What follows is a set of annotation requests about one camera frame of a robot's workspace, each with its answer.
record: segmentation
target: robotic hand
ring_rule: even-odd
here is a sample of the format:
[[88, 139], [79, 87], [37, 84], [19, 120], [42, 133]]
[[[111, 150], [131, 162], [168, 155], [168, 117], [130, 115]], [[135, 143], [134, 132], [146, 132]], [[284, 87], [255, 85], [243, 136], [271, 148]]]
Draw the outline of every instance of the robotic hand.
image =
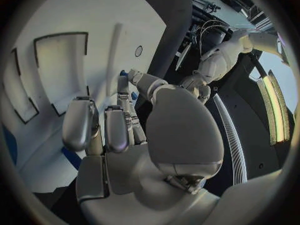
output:
[[208, 84], [224, 77], [237, 63], [240, 53], [249, 53], [253, 49], [279, 56], [284, 63], [287, 59], [277, 36], [265, 33], [235, 31], [229, 41], [225, 41], [201, 57], [199, 67], [193, 75], [186, 77], [181, 86], [205, 103], [211, 94]]

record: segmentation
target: rectangular panel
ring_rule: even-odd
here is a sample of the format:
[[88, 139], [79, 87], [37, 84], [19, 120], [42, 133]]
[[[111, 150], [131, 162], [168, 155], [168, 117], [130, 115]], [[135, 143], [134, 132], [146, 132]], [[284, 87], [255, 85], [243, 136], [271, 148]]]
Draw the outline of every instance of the rectangular panel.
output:
[[26, 124], [34, 116], [36, 116], [39, 111], [32, 99], [28, 97], [20, 75], [17, 49], [14, 49], [9, 56], [7, 66], [4, 71], [3, 84], [5, 93], [7, 94], [15, 112]]
[[73, 98], [87, 94], [83, 70], [87, 41], [87, 32], [52, 34], [34, 40], [40, 79], [59, 116]]

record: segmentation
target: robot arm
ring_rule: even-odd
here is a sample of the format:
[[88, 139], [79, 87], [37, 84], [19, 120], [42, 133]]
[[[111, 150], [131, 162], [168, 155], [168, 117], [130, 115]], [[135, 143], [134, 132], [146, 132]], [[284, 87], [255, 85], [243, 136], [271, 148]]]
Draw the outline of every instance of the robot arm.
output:
[[275, 54], [286, 62], [277, 36], [265, 32], [248, 33], [246, 30], [238, 30], [230, 40], [205, 53], [201, 57], [198, 69], [181, 85], [192, 93], [195, 88], [198, 89], [199, 99], [205, 103], [210, 96], [207, 85], [223, 78], [237, 63], [240, 53], [249, 53], [253, 49]]

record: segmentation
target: white wall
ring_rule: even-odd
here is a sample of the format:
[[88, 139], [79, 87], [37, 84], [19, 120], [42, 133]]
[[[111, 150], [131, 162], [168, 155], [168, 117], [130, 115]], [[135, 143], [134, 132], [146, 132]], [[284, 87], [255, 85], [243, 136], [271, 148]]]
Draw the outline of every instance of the white wall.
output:
[[[63, 117], [56, 115], [43, 88], [33, 40], [50, 34], [88, 32], [83, 76], [97, 106], [103, 108], [116, 91], [116, 77], [122, 69], [147, 71], [165, 27], [145, 0], [47, 0], [34, 13], [15, 47], [21, 81], [37, 104], [39, 115], [24, 125], [13, 112], [6, 112], [11, 111], [9, 102], [2, 103], [4, 123], [17, 140], [16, 166], [33, 192], [52, 192], [56, 187], [68, 185], [77, 174], [72, 167], [66, 169], [68, 161], [59, 151], [63, 146], [60, 139]], [[135, 49], [139, 45], [143, 46], [143, 52], [136, 58]]]

